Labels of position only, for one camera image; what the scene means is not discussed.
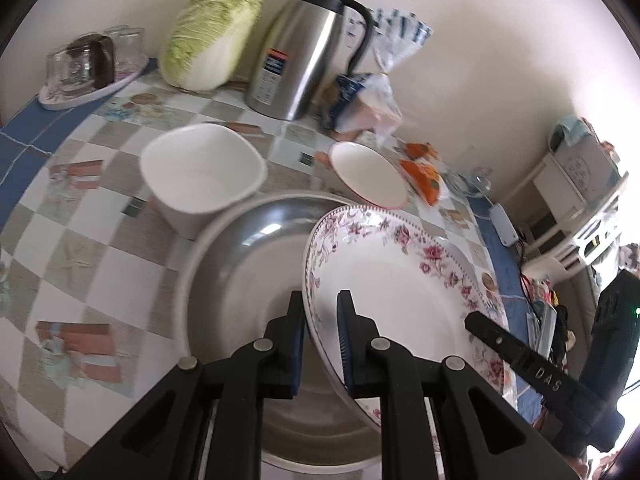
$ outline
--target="white tray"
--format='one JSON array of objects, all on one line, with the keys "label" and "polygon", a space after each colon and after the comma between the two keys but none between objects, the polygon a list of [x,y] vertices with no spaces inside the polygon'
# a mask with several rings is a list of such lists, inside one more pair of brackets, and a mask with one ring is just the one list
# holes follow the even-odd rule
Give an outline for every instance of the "white tray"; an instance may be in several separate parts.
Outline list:
[{"label": "white tray", "polygon": [[40,89],[38,94],[38,101],[42,105],[45,110],[65,110],[66,108],[73,108],[75,106],[83,105],[85,103],[90,103],[91,101],[95,101],[100,99],[101,97],[105,97],[109,94],[113,94],[117,92],[121,88],[124,88],[126,85],[131,83],[135,78],[137,78],[142,71],[146,68],[146,65],[149,62],[149,58],[145,57],[145,62],[140,66],[140,69],[136,72],[129,74],[128,76],[120,79],[118,81],[114,81],[110,85],[105,86],[104,88],[100,88],[99,90],[94,90],[93,92],[85,95],[81,95],[78,97],[72,97],[70,99],[65,99],[61,97],[56,97],[55,99],[50,99],[47,96],[47,88],[43,86]]}]

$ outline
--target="white wall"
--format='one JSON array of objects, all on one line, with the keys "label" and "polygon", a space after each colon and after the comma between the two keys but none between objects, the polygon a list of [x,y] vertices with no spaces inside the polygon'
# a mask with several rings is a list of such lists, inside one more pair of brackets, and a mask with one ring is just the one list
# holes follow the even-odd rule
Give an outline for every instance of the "white wall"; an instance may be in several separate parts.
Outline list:
[{"label": "white wall", "polygon": [[[146,28],[154,55],[185,1],[40,0],[0,59],[3,117],[40,87],[49,49],[127,23]],[[265,0],[239,73],[284,1]],[[458,166],[494,168],[498,192],[539,160],[559,116],[575,110],[614,143],[639,117],[640,61],[599,0],[360,1],[411,10],[434,30],[392,73],[399,133],[432,141]]]}]

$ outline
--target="tied plastic bag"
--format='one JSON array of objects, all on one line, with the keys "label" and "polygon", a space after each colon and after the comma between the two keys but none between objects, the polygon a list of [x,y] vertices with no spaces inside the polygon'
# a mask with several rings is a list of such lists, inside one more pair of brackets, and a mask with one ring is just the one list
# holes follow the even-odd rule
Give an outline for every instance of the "tied plastic bag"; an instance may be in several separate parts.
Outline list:
[{"label": "tied plastic bag", "polygon": [[431,29],[414,14],[405,16],[397,9],[389,15],[378,9],[375,25],[371,43],[380,72],[339,75],[324,93],[322,126],[334,130],[332,136],[338,140],[372,131],[380,147],[402,124],[387,74],[424,46]]}]

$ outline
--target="white power adapter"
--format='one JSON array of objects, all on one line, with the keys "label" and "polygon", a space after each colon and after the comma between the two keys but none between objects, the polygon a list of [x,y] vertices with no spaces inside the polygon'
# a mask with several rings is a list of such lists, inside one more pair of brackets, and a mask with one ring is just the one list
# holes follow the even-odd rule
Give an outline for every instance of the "white power adapter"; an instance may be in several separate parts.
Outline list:
[{"label": "white power adapter", "polygon": [[507,213],[500,204],[496,204],[489,209],[489,218],[505,247],[511,247],[519,240],[516,229],[513,228],[511,220],[509,220]]}]

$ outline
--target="sticker on thermos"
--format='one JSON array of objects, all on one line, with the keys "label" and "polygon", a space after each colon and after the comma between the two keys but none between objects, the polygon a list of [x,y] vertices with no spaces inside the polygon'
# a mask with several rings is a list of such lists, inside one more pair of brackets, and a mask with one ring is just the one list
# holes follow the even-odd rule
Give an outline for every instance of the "sticker on thermos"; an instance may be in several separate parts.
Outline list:
[{"label": "sticker on thermos", "polygon": [[270,48],[264,60],[258,88],[254,91],[254,98],[261,103],[270,105],[280,85],[282,72],[289,56],[284,52]]}]

